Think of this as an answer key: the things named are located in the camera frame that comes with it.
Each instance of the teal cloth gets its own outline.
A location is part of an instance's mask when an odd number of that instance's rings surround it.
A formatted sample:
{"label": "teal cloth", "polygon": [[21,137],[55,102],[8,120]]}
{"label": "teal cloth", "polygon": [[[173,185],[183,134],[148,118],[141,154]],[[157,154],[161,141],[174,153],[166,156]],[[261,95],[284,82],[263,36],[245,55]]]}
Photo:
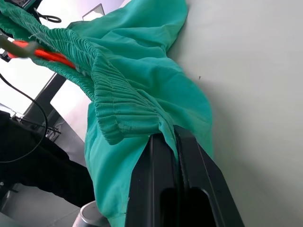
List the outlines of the teal cloth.
{"label": "teal cloth", "polygon": [[112,227],[124,226],[131,173],[150,135],[163,133],[178,158],[173,125],[182,126],[212,157],[210,105],[166,56],[186,20],[185,0],[132,0],[67,29],[48,29],[4,0],[0,11],[0,27],[15,39],[39,41],[76,66],[33,58],[92,100],[85,158],[98,208]]}

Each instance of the silver container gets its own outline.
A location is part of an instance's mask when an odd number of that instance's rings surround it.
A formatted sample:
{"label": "silver container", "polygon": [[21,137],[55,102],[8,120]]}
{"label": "silver container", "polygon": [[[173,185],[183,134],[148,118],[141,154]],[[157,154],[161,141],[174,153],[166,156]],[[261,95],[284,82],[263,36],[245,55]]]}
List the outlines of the silver container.
{"label": "silver container", "polygon": [[99,212],[96,201],[93,201],[81,208],[72,227],[110,227],[110,224]]}

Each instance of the white table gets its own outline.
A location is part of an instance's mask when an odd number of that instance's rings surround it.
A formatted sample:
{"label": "white table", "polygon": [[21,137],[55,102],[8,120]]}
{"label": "white table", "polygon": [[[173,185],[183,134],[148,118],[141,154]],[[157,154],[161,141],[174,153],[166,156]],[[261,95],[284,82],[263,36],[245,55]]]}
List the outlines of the white table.
{"label": "white table", "polygon": [[215,161],[244,224],[303,226],[303,2],[188,2],[169,57],[210,100]]}

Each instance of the black wire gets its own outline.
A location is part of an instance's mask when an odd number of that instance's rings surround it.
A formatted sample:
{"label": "black wire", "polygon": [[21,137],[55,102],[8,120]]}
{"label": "black wire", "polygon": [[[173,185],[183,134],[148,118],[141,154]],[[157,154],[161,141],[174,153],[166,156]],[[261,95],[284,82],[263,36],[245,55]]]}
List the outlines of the black wire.
{"label": "black wire", "polygon": [[36,8],[34,8],[34,10],[36,11],[38,17],[41,17],[44,20],[47,20],[47,21],[50,21],[50,22],[53,22],[53,23],[61,23],[62,22],[62,20],[59,17],[50,16],[50,15],[42,15],[41,13],[39,13],[37,11]]}
{"label": "black wire", "polygon": [[46,134],[47,134],[48,120],[47,120],[46,113],[44,112],[43,108],[39,105],[39,103],[38,103],[36,100],[32,99],[30,96],[28,96],[27,94],[23,93],[22,91],[20,91],[19,89],[15,88],[13,85],[11,85],[11,84],[2,76],[1,73],[0,73],[0,79],[3,80],[3,82],[6,83],[8,86],[10,86],[12,89],[14,89],[15,91],[21,93],[21,94],[24,95],[26,98],[30,99],[34,104],[36,104],[36,105],[39,107],[41,113],[43,114],[43,117],[44,117],[44,120],[45,120],[45,131],[44,131],[44,135],[42,136],[42,138],[40,139],[40,141],[37,143],[37,145],[34,147],[34,149],[32,149],[30,152],[28,152],[28,153],[25,154],[24,156],[21,156],[21,157],[15,159],[15,160],[6,161],[6,162],[1,162],[1,161],[0,161],[0,164],[6,164],[6,163],[17,162],[17,161],[19,161],[19,160],[21,160],[21,159],[23,159],[23,158],[29,156],[31,153],[34,152],[34,150],[37,149],[37,147],[40,146],[42,140],[46,137]]}

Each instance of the white surface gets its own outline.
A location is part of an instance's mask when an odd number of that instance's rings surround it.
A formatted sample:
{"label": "white surface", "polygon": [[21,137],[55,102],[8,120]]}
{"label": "white surface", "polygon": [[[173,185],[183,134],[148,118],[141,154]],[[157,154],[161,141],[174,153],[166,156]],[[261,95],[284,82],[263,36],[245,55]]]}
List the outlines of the white surface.
{"label": "white surface", "polygon": [[188,2],[169,56],[211,102],[215,161],[245,226],[302,227],[303,1]]}
{"label": "white surface", "polygon": [[[9,63],[0,60],[0,73],[9,83],[33,99],[53,75],[51,70],[35,65],[30,59],[12,59]],[[0,80],[0,103],[23,114],[32,102]]]}
{"label": "white surface", "polygon": [[77,135],[85,141],[90,99],[69,80],[65,81],[51,101],[51,105],[70,125]]}
{"label": "white surface", "polygon": [[82,20],[82,16],[88,13],[98,4],[93,4],[87,11],[83,11],[80,4],[75,4],[75,0],[43,0],[38,8],[38,12],[42,15],[52,15],[59,17],[61,23],[52,23],[44,19],[40,19],[41,23],[49,28],[65,28],[71,22]]}
{"label": "white surface", "polygon": [[122,3],[122,5],[120,6],[120,8],[124,7],[127,3],[129,3],[131,0],[124,0],[124,2]]}

